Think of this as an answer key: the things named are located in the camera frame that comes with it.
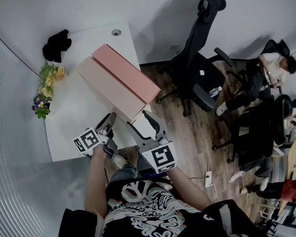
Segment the pink box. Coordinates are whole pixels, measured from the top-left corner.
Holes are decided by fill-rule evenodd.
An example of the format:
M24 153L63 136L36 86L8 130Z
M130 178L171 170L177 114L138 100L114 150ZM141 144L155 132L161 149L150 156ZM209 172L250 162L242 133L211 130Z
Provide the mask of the pink box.
M160 88L153 81L109 45L103 44L93 52L92 57L145 104L149 104L159 93Z
M91 57L81 62L77 70L92 91L97 90L115 106L115 112L123 120L135 121L146 106L142 100Z

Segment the man in white shirt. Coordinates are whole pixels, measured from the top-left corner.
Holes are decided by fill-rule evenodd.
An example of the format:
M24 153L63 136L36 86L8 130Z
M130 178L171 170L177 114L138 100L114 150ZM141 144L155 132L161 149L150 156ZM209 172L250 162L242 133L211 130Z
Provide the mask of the man in white shirt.
M282 86L287 73L296 72L296 60L292 56L286 59L278 53L265 53L257 59L248 61L246 67L248 76L246 91L223 102L216 109L217 116L222 115L226 110L233 111L249 105L257 99L260 91L268 90L270 92L269 85L274 88Z

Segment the shoe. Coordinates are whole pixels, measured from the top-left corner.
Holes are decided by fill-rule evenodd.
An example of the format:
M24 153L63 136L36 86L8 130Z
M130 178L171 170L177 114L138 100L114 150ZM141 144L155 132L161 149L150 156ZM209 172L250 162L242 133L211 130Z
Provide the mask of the shoe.
M216 115L221 116L225 111L227 111L226 102L223 102L221 105L219 105L216 109Z
M242 170L239 170L237 171L236 173L234 173L231 178L229 179L229 183L231 184L232 182L234 182L238 177L242 176L243 175L243 171Z
M264 191L266 189L266 186L267 186L267 183L268 183L268 180L270 178L269 177L266 177L266 178L263 178L261 184L260 184L260 191Z
M125 164L127 164L127 161L125 160L125 158L121 155L115 155L113 157L113 161L116 164L116 166L118 168L122 168Z
M242 188L240 194L248 194L248 189L246 187Z

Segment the white table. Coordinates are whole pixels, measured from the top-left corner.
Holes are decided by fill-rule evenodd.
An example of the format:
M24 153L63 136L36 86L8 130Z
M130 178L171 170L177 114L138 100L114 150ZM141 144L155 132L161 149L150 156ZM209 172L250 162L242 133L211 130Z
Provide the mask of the white table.
M111 32L120 29L120 36ZM109 25L74 33L71 47L65 52L60 64L68 75L57 82L54 87L54 99L50 105L50 114L45 120L49 149L53 161L84 157L75 147L72 139L87 127L95 127L101 119L112 112L113 105L100 93L91 92L81 75L76 71L77 65L92 52L107 43L140 69L131 34L126 23ZM134 122L134 126L145 137L154 136L155 131L143 115ZM129 133L126 123L117 118L113 126L114 141L119 149L136 145Z

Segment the power strip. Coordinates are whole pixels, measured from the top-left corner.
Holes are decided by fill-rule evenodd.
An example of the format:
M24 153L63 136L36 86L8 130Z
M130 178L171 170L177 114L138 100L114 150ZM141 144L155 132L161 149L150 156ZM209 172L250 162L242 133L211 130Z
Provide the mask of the power strip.
M205 172L205 187L210 187L212 185L212 172Z

